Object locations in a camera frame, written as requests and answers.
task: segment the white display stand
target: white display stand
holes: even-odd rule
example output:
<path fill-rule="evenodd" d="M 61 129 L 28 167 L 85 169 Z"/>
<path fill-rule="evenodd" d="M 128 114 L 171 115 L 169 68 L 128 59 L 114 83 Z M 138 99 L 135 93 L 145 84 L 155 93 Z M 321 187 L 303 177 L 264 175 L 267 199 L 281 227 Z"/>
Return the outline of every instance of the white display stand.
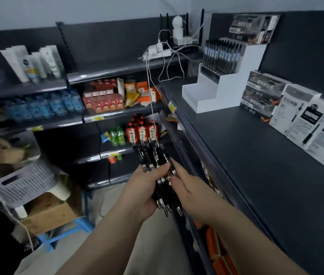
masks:
<path fill-rule="evenodd" d="M 237 73 L 219 75 L 201 73 L 199 66 L 197 83 L 183 85 L 183 98 L 196 113 L 209 112 L 239 106 L 250 71 L 257 70 L 266 49 L 266 44 L 243 45 L 237 62 Z"/>

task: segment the yellow price tag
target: yellow price tag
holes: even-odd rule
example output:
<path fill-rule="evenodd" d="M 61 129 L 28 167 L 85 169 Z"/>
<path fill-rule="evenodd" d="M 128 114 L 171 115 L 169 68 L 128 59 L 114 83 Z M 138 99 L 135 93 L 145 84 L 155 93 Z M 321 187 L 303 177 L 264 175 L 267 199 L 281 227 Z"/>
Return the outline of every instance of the yellow price tag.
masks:
<path fill-rule="evenodd" d="M 36 131 L 42 131 L 44 130 L 44 128 L 42 125 L 39 125 L 39 126 L 31 127 L 28 130 L 31 130 L 32 132 L 36 132 Z"/>
<path fill-rule="evenodd" d="M 176 111 L 176 107 L 173 105 L 172 101 L 168 103 L 168 108 L 170 109 L 172 114 Z"/>
<path fill-rule="evenodd" d="M 101 121 L 101 120 L 104 120 L 105 118 L 103 117 L 103 116 L 95 116 L 94 118 L 93 118 L 93 121 L 95 122 L 95 121 Z"/>

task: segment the black countertop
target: black countertop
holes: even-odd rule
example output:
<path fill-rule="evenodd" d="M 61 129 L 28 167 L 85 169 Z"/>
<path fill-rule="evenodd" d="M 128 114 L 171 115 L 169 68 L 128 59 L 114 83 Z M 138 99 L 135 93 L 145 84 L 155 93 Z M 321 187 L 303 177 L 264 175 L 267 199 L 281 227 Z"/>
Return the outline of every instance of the black countertop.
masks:
<path fill-rule="evenodd" d="M 196 114 L 181 96 L 190 83 L 196 78 L 161 88 L 272 239 L 307 272 L 324 274 L 324 166 L 240 107 Z"/>

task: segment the blue stool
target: blue stool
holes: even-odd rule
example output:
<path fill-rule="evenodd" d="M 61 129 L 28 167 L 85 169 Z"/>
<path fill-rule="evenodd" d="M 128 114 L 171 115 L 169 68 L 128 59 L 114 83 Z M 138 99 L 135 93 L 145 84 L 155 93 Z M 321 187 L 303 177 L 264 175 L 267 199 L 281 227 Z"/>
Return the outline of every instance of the blue stool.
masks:
<path fill-rule="evenodd" d="M 47 252 L 51 252 L 55 250 L 55 245 L 56 245 L 55 242 L 58 241 L 59 239 L 62 239 L 74 232 L 82 231 L 82 230 L 89 234 L 95 229 L 95 226 L 89 222 L 89 218 L 88 218 L 89 212 L 88 212 L 87 197 L 91 199 L 91 195 L 83 192 L 82 196 L 84 198 L 85 217 L 80 217 L 73 221 L 74 223 L 77 224 L 77 226 L 74 229 L 68 230 L 62 233 L 61 235 L 55 236 L 53 238 L 49 238 L 50 232 L 46 232 L 44 234 L 40 234 L 37 236 L 37 238 L 44 244 Z"/>

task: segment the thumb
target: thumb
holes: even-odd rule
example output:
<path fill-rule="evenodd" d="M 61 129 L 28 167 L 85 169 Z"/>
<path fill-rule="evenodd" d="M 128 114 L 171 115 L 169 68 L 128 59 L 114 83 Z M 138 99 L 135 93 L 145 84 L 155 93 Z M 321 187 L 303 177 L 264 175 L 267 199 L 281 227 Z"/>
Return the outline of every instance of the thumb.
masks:
<path fill-rule="evenodd" d="M 171 186 L 174 189 L 174 191 L 176 192 L 178 198 L 183 203 L 186 200 L 187 195 L 189 194 L 189 192 L 185 188 L 185 185 L 176 176 L 171 176 L 170 182 L 171 182 Z"/>
<path fill-rule="evenodd" d="M 151 181 L 159 180 L 161 177 L 167 174 L 169 168 L 170 168 L 169 163 L 159 166 L 157 169 L 147 172 L 146 178 Z"/>

